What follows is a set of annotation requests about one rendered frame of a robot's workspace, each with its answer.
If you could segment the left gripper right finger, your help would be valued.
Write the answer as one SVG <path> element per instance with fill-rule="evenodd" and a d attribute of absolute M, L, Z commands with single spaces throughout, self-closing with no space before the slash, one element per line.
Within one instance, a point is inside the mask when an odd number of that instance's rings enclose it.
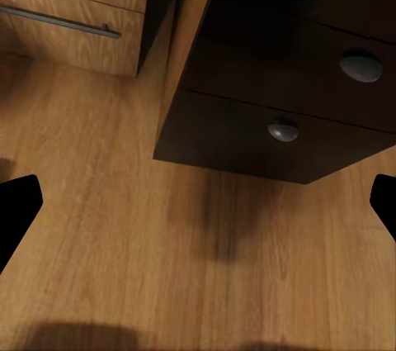
<path fill-rule="evenodd" d="M 379 173 L 370 194 L 370 204 L 396 241 L 396 178 Z"/>

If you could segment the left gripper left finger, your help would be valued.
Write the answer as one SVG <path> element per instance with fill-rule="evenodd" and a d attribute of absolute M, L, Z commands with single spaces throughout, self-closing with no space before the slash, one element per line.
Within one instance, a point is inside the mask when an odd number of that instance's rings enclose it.
<path fill-rule="evenodd" d="M 0 273 L 43 206 L 37 176 L 0 183 Z"/>

